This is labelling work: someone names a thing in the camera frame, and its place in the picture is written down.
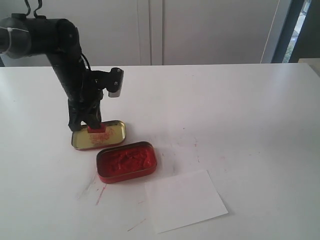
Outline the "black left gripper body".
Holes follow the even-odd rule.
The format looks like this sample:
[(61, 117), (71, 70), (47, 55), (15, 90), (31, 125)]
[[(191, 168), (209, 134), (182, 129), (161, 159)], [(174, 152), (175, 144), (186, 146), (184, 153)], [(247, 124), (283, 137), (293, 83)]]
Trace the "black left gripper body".
[(66, 78), (68, 114), (97, 114), (103, 89), (107, 88), (109, 72), (84, 70)]

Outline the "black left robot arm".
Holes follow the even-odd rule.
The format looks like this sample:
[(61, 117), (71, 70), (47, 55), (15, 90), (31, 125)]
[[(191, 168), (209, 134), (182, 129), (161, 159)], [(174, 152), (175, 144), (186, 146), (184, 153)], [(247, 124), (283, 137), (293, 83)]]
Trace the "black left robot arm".
[(0, 52), (12, 59), (45, 55), (68, 102), (68, 126), (102, 127), (100, 101), (108, 73), (86, 66), (78, 29), (67, 19), (8, 17), (0, 21)]

